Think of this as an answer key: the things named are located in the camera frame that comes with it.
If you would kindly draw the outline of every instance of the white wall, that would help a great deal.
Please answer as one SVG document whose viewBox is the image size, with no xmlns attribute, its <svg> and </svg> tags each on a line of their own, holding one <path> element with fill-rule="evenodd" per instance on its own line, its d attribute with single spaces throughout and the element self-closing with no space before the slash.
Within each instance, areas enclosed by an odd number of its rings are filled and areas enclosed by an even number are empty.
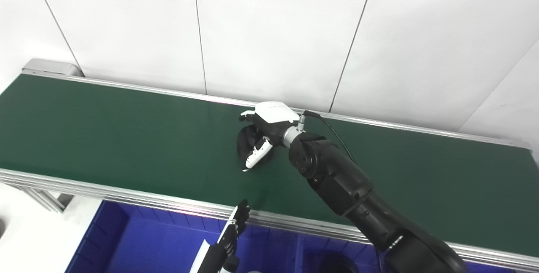
<svg viewBox="0 0 539 273">
<path fill-rule="evenodd" d="M 539 148 L 539 0 L 47 1 L 75 57 L 44 0 L 0 0 L 0 87 L 31 57 L 76 58 L 94 78 Z"/>
</svg>

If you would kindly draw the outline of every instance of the white floor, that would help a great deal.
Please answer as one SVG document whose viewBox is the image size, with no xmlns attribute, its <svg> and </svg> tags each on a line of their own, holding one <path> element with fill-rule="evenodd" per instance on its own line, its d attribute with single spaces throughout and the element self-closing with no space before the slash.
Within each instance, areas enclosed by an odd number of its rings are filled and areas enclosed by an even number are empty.
<svg viewBox="0 0 539 273">
<path fill-rule="evenodd" d="M 63 214 L 45 210 L 25 193 L 0 184 L 0 272 L 63 273 L 100 200 L 75 196 Z"/>
</svg>

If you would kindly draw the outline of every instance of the blue plastic crate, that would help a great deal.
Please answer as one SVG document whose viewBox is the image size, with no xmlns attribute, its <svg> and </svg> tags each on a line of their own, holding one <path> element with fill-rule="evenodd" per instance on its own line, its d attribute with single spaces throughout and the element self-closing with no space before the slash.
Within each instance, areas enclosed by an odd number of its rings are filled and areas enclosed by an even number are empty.
<svg viewBox="0 0 539 273">
<path fill-rule="evenodd" d="M 104 201 L 66 273 L 187 273 L 202 241 L 216 242 L 223 226 L 217 219 Z M 370 245 L 251 225 L 237 244 L 237 273 L 316 273 L 331 253 L 354 260 L 360 273 L 378 273 Z M 470 273 L 512 273 L 468 267 Z"/>
</svg>

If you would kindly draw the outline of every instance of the black robotic arm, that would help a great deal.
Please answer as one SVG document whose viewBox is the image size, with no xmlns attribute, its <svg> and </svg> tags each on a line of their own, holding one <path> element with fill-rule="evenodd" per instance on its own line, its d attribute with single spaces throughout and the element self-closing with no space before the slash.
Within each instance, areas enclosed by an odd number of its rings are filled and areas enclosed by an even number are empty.
<svg viewBox="0 0 539 273">
<path fill-rule="evenodd" d="M 387 252 L 384 259 L 392 272 L 468 272 L 464 261 L 445 242 L 387 204 L 369 177 L 337 145 L 305 132 L 304 116 L 281 102 L 262 102 L 255 111 L 244 112 L 240 120 L 254 123 L 237 137 L 238 154 L 247 162 L 244 171 L 267 160 L 271 146 L 289 148 L 290 163 L 308 185 L 333 212 L 349 219 L 377 250 Z"/>
</svg>

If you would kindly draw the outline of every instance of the black cable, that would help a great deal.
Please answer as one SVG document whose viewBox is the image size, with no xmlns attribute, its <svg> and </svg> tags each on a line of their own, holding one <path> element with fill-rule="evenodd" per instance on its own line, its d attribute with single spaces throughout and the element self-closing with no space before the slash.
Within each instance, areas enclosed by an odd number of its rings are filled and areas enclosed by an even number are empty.
<svg viewBox="0 0 539 273">
<path fill-rule="evenodd" d="M 339 140 L 339 142 L 341 143 L 342 145 L 342 148 L 344 149 L 344 151 L 346 152 L 346 154 L 348 154 L 348 157 L 350 159 L 352 159 L 352 161 L 357 164 L 356 160 L 354 159 L 354 156 L 352 156 L 352 153 L 350 152 L 350 150 L 348 150 L 348 147 L 346 146 L 346 144 L 344 143 L 344 141 L 341 139 L 341 137 L 339 136 L 339 134 L 337 133 L 337 131 L 335 131 L 335 129 L 327 122 L 326 119 L 324 119 L 324 117 L 320 116 L 320 114 L 318 113 L 315 113 L 315 112 L 312 112 L 310 110 L 305 110 L 304 112 L 304 115 L 305 116 L 311 116 L 311 117 L 315 117 L 316 119 L 320 119 L 322 121 L 322 123 L 325 123 L 327 127 L 329 127 L 329 129 L 333 132 L 333 134 L 335 135 L 335 137 L 337 137 L 337 140 Z"/>
</svg>

